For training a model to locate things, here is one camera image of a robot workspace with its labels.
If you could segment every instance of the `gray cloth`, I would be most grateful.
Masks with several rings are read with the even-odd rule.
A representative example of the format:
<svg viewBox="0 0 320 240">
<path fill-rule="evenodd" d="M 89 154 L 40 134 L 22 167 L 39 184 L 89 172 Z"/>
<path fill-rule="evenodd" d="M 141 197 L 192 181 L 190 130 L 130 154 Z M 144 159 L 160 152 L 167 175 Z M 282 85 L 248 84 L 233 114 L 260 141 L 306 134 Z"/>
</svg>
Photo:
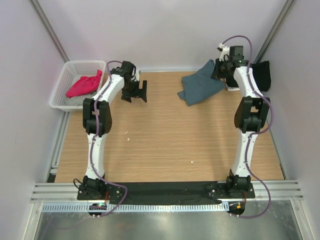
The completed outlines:
<svg viewBox="0 0 320 240">
<path fill-rule="evenodd" d="M 180 99 L 185 100 L 188 106 L 198 104 L 203 100 L 217 94 L 225 88 L 220 79 L 212 79 L 215 62 L 210 59 L 196 73 L 182 77 L 184 91 L 178 92 Z"/>
<path fill-rule="evenodd" d="M 90 99 L 96 94 L 97 94 L 97 91 L 93 91 L 91 93 L 81 95 L 81 96 L 73 96 L 70 98 L 67 97 L 65 100 L 65 105 L 66 106 L 82 106 L 85 99 Z"/>
</svg>

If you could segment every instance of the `pink cloth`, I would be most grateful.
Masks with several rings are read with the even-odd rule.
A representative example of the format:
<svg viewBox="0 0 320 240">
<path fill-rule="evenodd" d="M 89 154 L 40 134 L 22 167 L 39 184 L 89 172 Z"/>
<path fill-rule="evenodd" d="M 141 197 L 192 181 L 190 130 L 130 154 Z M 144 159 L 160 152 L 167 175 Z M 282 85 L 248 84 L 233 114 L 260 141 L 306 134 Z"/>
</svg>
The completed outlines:
<svg viewBox="0 0 320 240">
<path fill-rule="evenodd" d="M 102 71 L 98 70 L 96 76 L 82 76 L 73 84 L 73 86 L 66 92 L 68 98 L 81 96 L 92 93 L 97 90 L 101 80 Z"/>
</svg>

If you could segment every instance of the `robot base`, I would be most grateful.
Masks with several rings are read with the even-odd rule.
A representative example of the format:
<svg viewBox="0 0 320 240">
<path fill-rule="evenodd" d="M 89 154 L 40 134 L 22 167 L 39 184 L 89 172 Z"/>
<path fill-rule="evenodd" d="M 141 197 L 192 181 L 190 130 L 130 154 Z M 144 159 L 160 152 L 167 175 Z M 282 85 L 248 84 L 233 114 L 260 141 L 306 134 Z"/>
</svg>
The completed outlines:
<svg viewBox="0 0 320 240">
<path fill-rule="evenodd" d="M 120 187 L 106 184 L 100 179 L 91 179 L 84 176 L 82 184 L 79 186 L 76 199 L 82 201 L 89 200 L 108 200 L 118 201 L 122 198 Z"/>
<path fill-rule="evenodd" d="M 229 191 L 225 182 L 212 182 L 209 187 L 209 197 L 213 200 L 223 199 L 243 199 L 243 191 Z M 256 197 L 252 183 L 249 184 L 249 190 L 245 192 L 247 199 L 254 199 Z"/>
</svg>

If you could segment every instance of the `metal pole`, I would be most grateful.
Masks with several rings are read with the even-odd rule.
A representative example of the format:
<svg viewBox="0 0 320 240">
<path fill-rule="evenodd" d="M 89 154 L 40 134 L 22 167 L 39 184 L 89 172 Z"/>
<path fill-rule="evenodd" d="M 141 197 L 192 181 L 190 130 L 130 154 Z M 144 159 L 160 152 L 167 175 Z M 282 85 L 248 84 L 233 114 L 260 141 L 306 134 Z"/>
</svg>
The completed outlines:
<svg viewBox="0 0 320 240">
<path fill-rule="evenodd" d="M 273 41 L 273 39 L 275 38 L 275 36 L 277 35 L 280 27 L 282 26 L 282 24 L 284 23 L 284 20 L 287 18 L 290 10 L 292 9 L 292 7 L 294 6 L 296 0 L 286 0 L 285 4 L 283 5 L 283 8 L 281 9 L 278 17 L 276 18 L 268 36 L 266 37 L 257 57 L 255 58 L 254 62 L 255 63 L 259 63 L 261 61 L 261 59 L 263 58 L 263 56 L 265 55 L 267 49 L 269 48 L 271 42 Z"/>
<path fill-rule="evenodd" d="M 45 14 L 45 12 L 43 11 L 43 9 L 41 8 L 38 0 L 29 0 L 29 2 L 31 3 L 33 9 L 35 10 L 36 14 L 38 15 L 40 21 L 42 22 L 46 32 L 49 34 L 51 40 L 53 41 L 53 44 L 55 46 L 55 48 L 58 50 L 60 56 L 62 57 L 64 62 L 68 62 L 69 58 L 64 50 L 64 48 L 62 47 L 54 29 L 52 28 L 49 20 L 47 19 L 47 16 Z"/>
</svg>

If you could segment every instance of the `white enclosure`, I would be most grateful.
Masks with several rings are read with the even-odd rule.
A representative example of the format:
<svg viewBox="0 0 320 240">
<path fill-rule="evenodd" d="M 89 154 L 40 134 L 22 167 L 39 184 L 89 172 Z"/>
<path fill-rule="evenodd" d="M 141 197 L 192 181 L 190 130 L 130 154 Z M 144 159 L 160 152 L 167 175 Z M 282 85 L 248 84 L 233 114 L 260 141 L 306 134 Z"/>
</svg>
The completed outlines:
<svg viewBox="0 0 320 240">
<path fill-rule="evenodd" d="M 234 35 L 251 39 L 255 58 L 285 2 L 39 0 L 70 60 L 128 60 L 143 71 L 198 69 L 219 57 L 219 43 Z M 274 142 L 286 177 L 298 180 L 320 237 L 319 9 L 319 1 L 297 1 L 263 59 L 271 68 L 267 94 L 275 111 Z M 49 98 L 64 61 L 30 2 L 2 1 L 0 10 L 0 238 L 20 240 L 62 122 L 63 112 L 51 108 Z M 249 55 L 243 39 L 228 45 L 244 45 Z"/>
<path fill-rule="evenodd" d="M 134 61 L 142 70 L 198 69 L 233 35 L 255 57 L 285 0 L 39 0 L 70 60 Z M 245 40 L 228 44 L 245 44 Z"/>
<path fill-rule="evenodd" d="M 1 1 L 0 12 L 0 238 L 16 240 L 48 174 L 62 116 L 49 96 L 64 62 L 28 1 Z"/>
<path fill-rule="evenodd" d="M 274 141 L 287 178 L 299 182 L 318 234 L 319 9 L 320 1 L 297 1 L 264 56 L 270 60 Z"/>
</svg>

